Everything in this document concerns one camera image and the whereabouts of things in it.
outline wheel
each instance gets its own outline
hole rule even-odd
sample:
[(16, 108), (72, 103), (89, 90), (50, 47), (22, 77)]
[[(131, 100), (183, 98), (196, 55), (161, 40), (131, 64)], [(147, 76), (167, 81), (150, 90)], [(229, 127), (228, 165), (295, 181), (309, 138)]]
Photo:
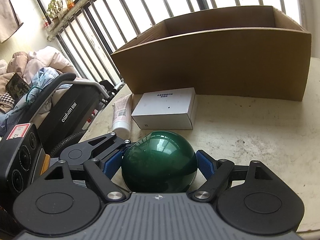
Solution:
[(82, 136), (85, 134), (86, 130), (81, 130), (77, 133), (71, 134), (70, 136), (64, 138), (60, 143), (58, 143), (49, 153), (50, 157), (59, 157), (61, 152), (69, 147), (70, 145), (76, 144), (80, 141)]

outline barcode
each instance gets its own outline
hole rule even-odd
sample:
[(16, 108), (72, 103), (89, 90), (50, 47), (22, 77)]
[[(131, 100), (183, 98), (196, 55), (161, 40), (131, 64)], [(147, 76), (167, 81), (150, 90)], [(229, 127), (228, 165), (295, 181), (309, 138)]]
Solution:
[(127, 116), (127, 109), (123, 109), (119, 111), (118, 117), (119, 116)]

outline clothing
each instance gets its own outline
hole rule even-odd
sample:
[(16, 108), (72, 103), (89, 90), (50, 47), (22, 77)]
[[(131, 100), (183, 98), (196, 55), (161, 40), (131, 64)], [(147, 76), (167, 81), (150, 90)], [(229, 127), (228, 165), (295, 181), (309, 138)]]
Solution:
[[(19, 102), (15, 102), (16, 105), (14, 107), (12, 104), (7, 103), (9, 99), (4, 96), (7, 92), (5, 86), (14, 73), (18, 73), (31, 87), (37, 86), (42, 89), (61, 73), (76, 73), (76, 70), (62, 53), (50, 46), (28, 54), (25, 52), (13, 54), (13, 59), (9, 62), (7, 71), (10, 73), (0, 75), (0, 136), (4, 136), (8, 130), (11, 130), (18, 123), (21, 115), (28, 109), (26, 106), (31, 104), (41, 92), (40, 89), (33, 88), (29, 92), (27, 100), (27, 95), (24, 95)], [(71, 85), (64, 84), (58, 89), (68, 89), (70, 87)], [(6, 103), (1, 104), (1, 99), (6, 100)], [(51, 107), (52, 100), (50, 99), (33, 120), (37, 127), (47, 116)]]
[[(58, 75), (59, 75), (58, 72), (51, 67), (42, 68), (32, 78), (30, 86), (31, 87), (37, 86), (44, 89)], [(64, 85), (61, 85), (58, 89), (65, 89), (70, 87), (71, 85), (64, 84)], [(24, 114), (25, 111), (27, 111), (28, 108), (26, 106), (33, 103), (40, 92), (41, 91), (39, 89), (34, 88), (28, 94), (28, 98), (27, 98), (28, 102), (26, 102), (27, 95), (24, 95), (13, 109), (11, 109), (5, 114), (0, 113), (0, 136), (4, 136), (7, 131), (10, 131), (14, 127), (14, 125), (17, 124), (21, 115)], [(35, 123), (37, 127), (39, 127), (43, 119), (46, 117), (47, 113), (49, 113), (49, 111), (51, 110), (51, 106), (52, 106), (52, 101), (50, 99), (41, 108), (41, 110), (35, 117)]]
[(28, 54), (24, 51), (16, 52), (7, 66), (7, 73), (24, 73), (28, 64)]
[(49, 66), (62, 73), (71, 72), (76, 74), (74, 67), (60, 51), (54, 47), (47, 46), (39, 51), (28, 53), (28, 63), (23, 72), (23, 79), (27, 84), (30, 84), (32, 77), (40, 69)]
[(9, 39), (22, 25), (11, 1), (0, 0), (0, 43)]
[(6, 101), (2, 100), (2, 97), (7, 92), (5, 85), (9, 82), (13, 75), (14, 73), (6, 73), (0, 76), (0, 110), (4, 113), (9, 112), (13, 108), (13, 106), (9, 106)]
[(7, 62), (4, 59), (0, 60), (0, 75), (7, 73)]

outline open cardboard box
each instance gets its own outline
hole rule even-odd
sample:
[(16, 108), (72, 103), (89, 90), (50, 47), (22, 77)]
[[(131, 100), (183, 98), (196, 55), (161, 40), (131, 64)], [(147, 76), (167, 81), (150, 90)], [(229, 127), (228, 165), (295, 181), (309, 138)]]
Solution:
[(197, 94), (301, 101), (311, 34), (272, 6), (237, 6), (166, 19), (111, 57), (134, 94), (194, 87)]

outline glossy green sphere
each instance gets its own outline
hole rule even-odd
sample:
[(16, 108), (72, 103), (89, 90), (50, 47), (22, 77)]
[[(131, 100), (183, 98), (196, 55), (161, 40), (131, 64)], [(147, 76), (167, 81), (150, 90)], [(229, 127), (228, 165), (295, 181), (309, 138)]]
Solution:
[(125, 152), (121, 167), (133, 192), (185, 192), (196, 176), (197, 158), (182, 136), (154, 131)]

